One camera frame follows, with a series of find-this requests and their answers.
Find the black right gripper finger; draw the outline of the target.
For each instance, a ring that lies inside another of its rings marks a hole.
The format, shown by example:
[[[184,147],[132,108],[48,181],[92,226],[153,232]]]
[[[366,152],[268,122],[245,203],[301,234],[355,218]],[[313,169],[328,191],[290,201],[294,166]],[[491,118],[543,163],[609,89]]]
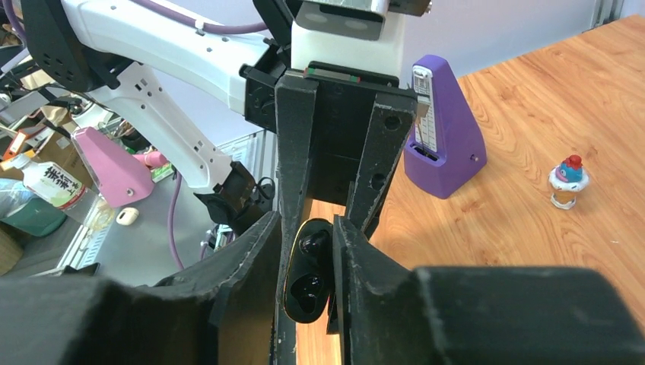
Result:
[[[378,93],[345,216],[366,237],[376,230],[392,175],[417,112],[413,91]]]
[[[295,322],[284,305],[284,286],[297,230],[302,221],[310,175],[310,138],[318,84],[301,74],[285,74],[275,86],[278,140],[278,207],[282,246],[276,289],[274,364],[295,364]]]

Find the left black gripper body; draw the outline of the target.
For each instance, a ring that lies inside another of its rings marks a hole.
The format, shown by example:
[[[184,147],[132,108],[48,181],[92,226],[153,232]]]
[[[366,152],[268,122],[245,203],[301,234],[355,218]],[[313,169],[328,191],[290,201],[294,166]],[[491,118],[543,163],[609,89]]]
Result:
[[[320,62],[310,63],[303,76],[318,84],[310,194],[320,201],[346,205],[376,94],[413,90],[400,87],[397,77]]]

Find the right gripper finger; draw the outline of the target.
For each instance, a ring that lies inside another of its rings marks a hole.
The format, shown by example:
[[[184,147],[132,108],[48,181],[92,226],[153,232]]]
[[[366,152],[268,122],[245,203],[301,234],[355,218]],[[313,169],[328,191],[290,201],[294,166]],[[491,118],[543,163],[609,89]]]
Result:
[[[408,270],[352,222],[333,224],[345,364],[642,364],[644,336],[598,271],[567,266]]]
[[[3,364],[267,364],[281,217],[152,287],[62,275],[1,282]]]

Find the black earbud charging case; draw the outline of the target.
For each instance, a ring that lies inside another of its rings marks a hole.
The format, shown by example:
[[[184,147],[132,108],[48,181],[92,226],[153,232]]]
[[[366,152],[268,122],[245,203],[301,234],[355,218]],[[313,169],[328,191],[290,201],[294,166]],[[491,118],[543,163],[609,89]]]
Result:
[[[295,322],[315,322],[326,308],[333,284],[332,224],[313,218],[300,226],[289,255],[284,311]]]

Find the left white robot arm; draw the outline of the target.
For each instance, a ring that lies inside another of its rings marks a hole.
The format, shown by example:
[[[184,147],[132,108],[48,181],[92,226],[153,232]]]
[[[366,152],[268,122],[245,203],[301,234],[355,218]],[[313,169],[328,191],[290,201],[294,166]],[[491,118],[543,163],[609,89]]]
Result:
[[[211,219],[242,234],[254,181],[176,105],[156,71],[226,103],[278,142],[278,206],[295,237],[310,199],[370,233],[413,122],[405,19],[429,1],[257,1],[261,24],[223,26],[167,1],[6,1],[33,60],[123,117],[183,175]]]

